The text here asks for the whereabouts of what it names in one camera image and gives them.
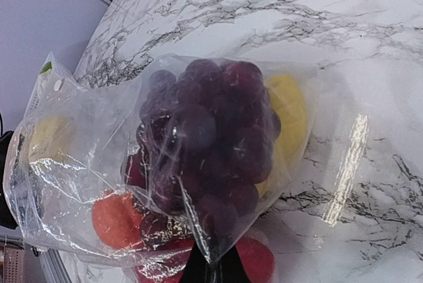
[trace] marble table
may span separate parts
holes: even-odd
[[[315,68],[300,172],[255,224],[280,282],[423,282],[423,0],[115,0],[75,75],[115,85],[169,52]],[[73,282],[130,282],[61,257]]]

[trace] yellow fruit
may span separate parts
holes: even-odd
[[[256,185],[260,197],[278,183],[284,182],[287,166],[298,157],[307,135],[307,106],[295,79],[290,75],[269,78],[266,87],[270,93],[270,106],[279,116],[282,132],[275,141],[274,168],[267,181]]]
[[[72,120],[66,116],[49,116],[35,127],[29,145],[30,163],[51,159],[63,163],[75,134]]]

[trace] marble surface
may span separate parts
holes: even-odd
[[[315,68],[300,172],[255,225],[278,282],[423,282],[423,0],[115,0],[75,75],[114,85],[169,52]],[[62,257],[73,282],[127,280]]]

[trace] transparent bag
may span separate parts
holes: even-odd
[[[311,76],[167,55],[131,81],[87,89],[53,70],[5,168],[25,241],[133,267],[195,239],[218,261],[294,176],[314,119]]]

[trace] black object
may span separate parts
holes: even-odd
[[[6,198],[3,194],[3,173],[5,172],[7,148],[11,142],[12,135],[13,132],[8,131],[0,136],[0,225],[9,229],[16,229],[18,225],[7,206]]]
[[[251,283],[233,246],[218,263],[210,265],[195,243],[179,283]]]

